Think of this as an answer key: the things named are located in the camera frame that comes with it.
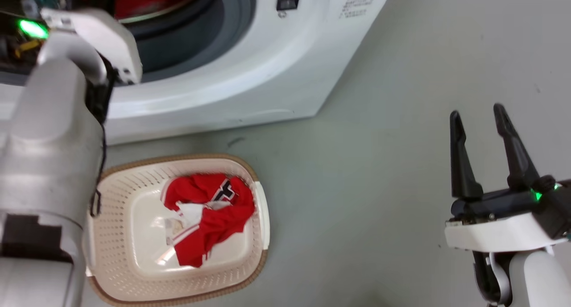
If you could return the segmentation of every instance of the gray floor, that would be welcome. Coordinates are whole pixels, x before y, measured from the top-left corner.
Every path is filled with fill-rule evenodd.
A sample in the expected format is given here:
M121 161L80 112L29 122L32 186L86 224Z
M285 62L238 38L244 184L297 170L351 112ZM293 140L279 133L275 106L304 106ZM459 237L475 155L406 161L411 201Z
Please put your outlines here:
M508 175L503 102L540 173L571 177L568 0L389 0L320 114L123 145L109 163L202 152L261 177L272 243L263 273L210 306L483 307L467 252L446 247L448 114L486 191ZM571 271L569 248L559 258ZM84 306L103 306L90 289Z

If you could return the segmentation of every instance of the plastic laundry basket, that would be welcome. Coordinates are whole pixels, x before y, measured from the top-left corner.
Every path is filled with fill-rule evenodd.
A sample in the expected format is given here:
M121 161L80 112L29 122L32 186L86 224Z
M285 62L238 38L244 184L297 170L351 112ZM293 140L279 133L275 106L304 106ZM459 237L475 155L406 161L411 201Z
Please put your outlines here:
M214 246L200 268L180 266L167 246L164 219L177 214L160 200L169 179L194 173L240 177L256 206L244 231ZM101 214L88 217L84 249L89 283L106 303L158 307L217 297L249 285L265 264L265 194L251 167L239 158L208 154L139 161L106 171L98 189Z

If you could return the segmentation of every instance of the green led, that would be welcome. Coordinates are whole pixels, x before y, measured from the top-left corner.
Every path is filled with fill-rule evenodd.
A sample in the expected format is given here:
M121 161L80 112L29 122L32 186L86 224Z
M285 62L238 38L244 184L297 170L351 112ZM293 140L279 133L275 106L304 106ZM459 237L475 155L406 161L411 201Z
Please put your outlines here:
M47 28L34 21L20 20L18 26L26 35L33 38L46 39L49 35Z
M561 185L559 183L555 183L555 187L553 187L553 190L557 190L561 187ZM539 200L541 199L542 194L539 192L536 192L534 189L532 189L532 193L534 193L534 195L536 196L536 202L539 202Z
M542 194L539 192L535 192L532 190L532 192L536 195L536 201L539 202L539 199L541 199Z

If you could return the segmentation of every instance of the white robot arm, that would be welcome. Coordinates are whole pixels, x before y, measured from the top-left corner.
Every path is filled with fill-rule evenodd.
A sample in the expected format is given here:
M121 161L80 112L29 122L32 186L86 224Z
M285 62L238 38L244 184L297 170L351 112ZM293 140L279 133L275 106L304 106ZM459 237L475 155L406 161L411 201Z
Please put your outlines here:
M0 128L2 307L80 304L109 99L116 79L139 83L142 74L135 39L103 10L41 16L50 36Z
M501 104L494 105L504 139L509 189L483 193L464 147L459 113L450 117L452 219L448 246L471 250L480 293L489 306L568 307L571 285L553 246L571 228L571 183L540 177Z

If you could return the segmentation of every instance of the black cable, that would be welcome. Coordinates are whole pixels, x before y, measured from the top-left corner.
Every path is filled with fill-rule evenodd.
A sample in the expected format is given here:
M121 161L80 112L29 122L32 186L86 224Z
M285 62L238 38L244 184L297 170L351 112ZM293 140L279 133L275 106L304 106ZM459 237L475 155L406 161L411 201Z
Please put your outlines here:
M89 206L89 215L93 218L97 217L101 213L101 192L97 189L97 185L101 181L101 176L103 175L103 168L105 167L105 161L107 160L107 138L105 133L105 126L103 123L99 123L101 125L101 130L103 132L103 136L101 138L101 146L102 146L102 156L101 156L101 164L99 165L99 173L97 175L96 185L95 185L95 192L93 197L91 198L91 203ZM93 212L93 207L95 204L95 196L97 197L97 208L96 212Z
M14 14L13 12L7 12L5 10L0 10L0 14L6 14L8 16L13 16L13 17L17 17L17 18L26 18L26 16Z

